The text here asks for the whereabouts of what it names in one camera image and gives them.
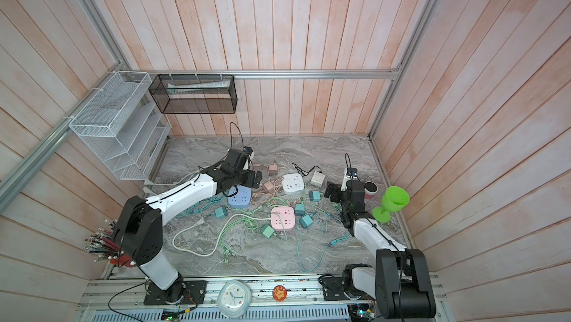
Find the pink charger from blue strip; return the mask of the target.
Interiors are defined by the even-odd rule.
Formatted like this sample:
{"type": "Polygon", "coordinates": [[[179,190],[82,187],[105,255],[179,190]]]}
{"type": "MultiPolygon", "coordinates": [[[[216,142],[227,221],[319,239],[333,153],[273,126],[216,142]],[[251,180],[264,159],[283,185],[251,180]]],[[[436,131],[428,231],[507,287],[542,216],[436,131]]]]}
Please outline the pink charger from blue strip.
{"type": "Polygon", "coordinates": [[[262,184],[262,189],[263,189],[264,193],[272,195],[276,191],[276,186],[273,182],[266,182],[266,183],[262,184]]]}

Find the white large adapter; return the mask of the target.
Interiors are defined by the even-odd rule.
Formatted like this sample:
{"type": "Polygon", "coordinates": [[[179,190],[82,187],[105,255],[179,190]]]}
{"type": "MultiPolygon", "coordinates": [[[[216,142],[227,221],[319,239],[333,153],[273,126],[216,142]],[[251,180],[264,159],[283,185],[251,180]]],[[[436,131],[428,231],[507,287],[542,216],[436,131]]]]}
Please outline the white large adapter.
{"type": "Polygon", "coordinates": [[[321,188],[326,180],[326,175],[322,172],[314,172],[310,180],[310,184],[314,187],[321,188]]]}

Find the pink USB charger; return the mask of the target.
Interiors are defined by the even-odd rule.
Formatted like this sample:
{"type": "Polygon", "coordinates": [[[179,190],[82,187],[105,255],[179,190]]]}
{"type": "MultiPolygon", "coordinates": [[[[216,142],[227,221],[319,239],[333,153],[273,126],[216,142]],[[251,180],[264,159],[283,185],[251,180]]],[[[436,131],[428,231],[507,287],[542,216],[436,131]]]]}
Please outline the pink USB charger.
{"type": "Polygon", "coordinates": [[[277,176],[278,173],[279,173],[278,165],[276,165],[276,164],[271,164],[271,165],[269,165],[269,166],[268,166],[268,172],[269,172],[269,175],[270,175],[271,177],[277,176]]]}

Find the teal USB charger plug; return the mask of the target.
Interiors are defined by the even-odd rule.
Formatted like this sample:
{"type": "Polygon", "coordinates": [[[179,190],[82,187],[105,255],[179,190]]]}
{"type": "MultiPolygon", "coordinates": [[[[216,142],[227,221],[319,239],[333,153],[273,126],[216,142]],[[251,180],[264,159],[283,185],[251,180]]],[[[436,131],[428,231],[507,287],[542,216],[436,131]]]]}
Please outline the teal USB charger plug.
{"type": "Polygon", "coordinates": [[[303,216],[306,214],[306,206],[304,204],[296,204],[294,206],[294,214],[296,216],[303,216]]]}

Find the green USB charger plug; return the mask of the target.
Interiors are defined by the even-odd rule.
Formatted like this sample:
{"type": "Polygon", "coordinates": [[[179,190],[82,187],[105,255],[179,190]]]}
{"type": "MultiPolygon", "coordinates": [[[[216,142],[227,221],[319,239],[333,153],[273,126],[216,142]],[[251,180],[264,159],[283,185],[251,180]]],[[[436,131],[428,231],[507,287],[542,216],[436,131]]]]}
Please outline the green USB charger plug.
{"type": "Polygon", "coordinates": [[[270,225],[263,225],[260,229],[260,233],[267,239],[272,238],[275,235],[275,230],[270,225]]]}

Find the pink power strip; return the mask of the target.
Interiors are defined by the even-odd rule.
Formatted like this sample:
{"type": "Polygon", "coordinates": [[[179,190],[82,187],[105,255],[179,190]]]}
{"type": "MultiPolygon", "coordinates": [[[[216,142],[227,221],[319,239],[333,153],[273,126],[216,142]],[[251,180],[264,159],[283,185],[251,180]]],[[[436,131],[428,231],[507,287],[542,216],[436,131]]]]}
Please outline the pink power strip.
{"type": "Polygon", "coordinates": [[[294,208],[274,207],[271,211],[270,226],[275,231],[292,231],[295,227],[295,213],[294,208]]]}

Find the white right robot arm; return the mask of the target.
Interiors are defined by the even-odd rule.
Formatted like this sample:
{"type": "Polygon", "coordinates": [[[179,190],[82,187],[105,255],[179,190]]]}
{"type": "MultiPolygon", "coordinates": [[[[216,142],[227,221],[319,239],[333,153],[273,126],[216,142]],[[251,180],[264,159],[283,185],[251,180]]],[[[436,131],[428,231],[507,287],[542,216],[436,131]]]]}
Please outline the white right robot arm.
{"type": "Polygon", "coordinates": [[[392,213],[410,202],[406,190],[386,189],[382,204],[367,212],[367,184],[348,180],[327,185],[325,197],[341,206],[340,217],[351,237],[356,238],[375,259],[374,265],[348,264],[341,277],[319,277],[325,301],[370,297],[376,302],[376,314],[386,320],[434,318],[437,303],[425,255],[415,248],[397,243],[383,230],[392,213]]]}

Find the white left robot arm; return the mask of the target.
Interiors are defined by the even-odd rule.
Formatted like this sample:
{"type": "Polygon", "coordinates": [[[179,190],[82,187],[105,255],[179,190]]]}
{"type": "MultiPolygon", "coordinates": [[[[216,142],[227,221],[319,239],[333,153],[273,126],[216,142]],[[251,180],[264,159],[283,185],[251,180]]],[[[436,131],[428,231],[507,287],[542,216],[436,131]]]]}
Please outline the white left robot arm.
{"type": "Polygon", "coordinates": [[[251,163],[253,149],[231,148],[220,161],[199,169],[196,175],[157,196],[130,198],[112,231],[112,240],[150,279],[152,292],[166,304],[184,299],[184,279],[163,249],[163,227],[200,201],[229,193],[233,187],[257,189],[263,174],[251,163]]]}

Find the pink cylinder speaker black top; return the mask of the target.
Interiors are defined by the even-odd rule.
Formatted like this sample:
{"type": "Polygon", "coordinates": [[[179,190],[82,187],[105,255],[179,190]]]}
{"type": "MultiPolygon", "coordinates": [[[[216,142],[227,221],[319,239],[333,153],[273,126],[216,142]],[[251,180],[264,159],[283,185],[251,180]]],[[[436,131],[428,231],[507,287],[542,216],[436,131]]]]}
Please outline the pink cylinder speaker black top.
{"type": "Polygon", "coordinates": [[[379,191],[379,187],[374,182],[366,182],[364,185],[364,193],[366,200],[373,200],[374,196],[379,191]]]}

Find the blue power strip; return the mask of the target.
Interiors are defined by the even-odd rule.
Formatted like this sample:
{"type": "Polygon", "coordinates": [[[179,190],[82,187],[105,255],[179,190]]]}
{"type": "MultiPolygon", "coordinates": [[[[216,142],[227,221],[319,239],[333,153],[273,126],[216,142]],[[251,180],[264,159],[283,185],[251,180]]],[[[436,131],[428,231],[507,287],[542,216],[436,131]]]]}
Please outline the blue power strip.
{"type": "Polygon", "coordinates": [[[244,186],[232,187],[228,192],[228,205],[232,208],[247,208],[251,203],[251,188],[244,186]]]}

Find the green plastic goblet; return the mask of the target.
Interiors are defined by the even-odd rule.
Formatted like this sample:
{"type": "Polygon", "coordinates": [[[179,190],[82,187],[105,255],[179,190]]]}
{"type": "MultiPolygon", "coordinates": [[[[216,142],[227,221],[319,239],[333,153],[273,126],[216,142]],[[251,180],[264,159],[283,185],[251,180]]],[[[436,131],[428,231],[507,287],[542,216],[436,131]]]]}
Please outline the green plastic goblet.
{"type": "Polygon", "coordinates": [[[373,218],[380,223],[388,223],[391,214],[399,212],[410,202],[408,192],[400,187],[391,186],[382,197],[382,205],[373,209],[373,218]]]}

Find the black mesh basket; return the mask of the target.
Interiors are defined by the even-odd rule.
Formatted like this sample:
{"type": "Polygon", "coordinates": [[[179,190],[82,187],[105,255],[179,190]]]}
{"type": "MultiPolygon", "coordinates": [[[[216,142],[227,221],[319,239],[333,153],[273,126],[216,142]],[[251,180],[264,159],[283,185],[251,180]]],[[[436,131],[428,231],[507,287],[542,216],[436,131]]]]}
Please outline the black mesh basket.
{"type": "Polygon", "coordinates": [[[149,92],[166,115],[230,115],[238,102],[234,78],[224,74],[159,74],[149,92]]]}

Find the red round sticker badge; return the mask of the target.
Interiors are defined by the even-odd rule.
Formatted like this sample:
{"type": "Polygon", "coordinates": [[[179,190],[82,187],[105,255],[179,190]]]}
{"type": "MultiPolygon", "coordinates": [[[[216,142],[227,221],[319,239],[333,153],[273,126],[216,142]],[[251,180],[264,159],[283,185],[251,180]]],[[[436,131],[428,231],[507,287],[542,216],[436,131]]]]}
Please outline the red round sticker badge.
{"type": "Polygon", "coordinates": [[[275,286],[272,290],[273,299],[277,302],[284,302],[287,299],[288,290],[285,286],[275,286]]]}

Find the white alarm clock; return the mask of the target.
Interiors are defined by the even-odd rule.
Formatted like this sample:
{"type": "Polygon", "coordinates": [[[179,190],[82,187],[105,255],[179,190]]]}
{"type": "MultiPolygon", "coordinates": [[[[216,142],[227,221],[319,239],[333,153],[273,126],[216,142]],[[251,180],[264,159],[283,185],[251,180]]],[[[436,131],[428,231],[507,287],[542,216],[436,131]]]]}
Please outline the white alarm clock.
{"type": "Polygon", "coordinates": [[[220,290],[217,307],[226,318],[240,318],[252,301],[251,289],[240,280],[228,281],[220,290]]]}

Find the red pen holder with pens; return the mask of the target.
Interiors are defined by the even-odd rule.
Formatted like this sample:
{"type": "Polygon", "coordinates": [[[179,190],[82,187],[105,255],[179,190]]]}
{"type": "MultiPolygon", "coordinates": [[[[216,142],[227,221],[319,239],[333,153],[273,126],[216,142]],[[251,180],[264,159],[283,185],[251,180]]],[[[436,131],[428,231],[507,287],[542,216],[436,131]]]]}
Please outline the red pen holder with pens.
{"type": "Polygon", "coordinates": [[[113,240],[116,220],[105,220],[106,227],[99,227],[89,237],[85,238],[83,250],[96,256],[95,262],[107,260],[112,265],[120,267],[136,267],[135,261],[124,250],[120,243],[113,240]]]}

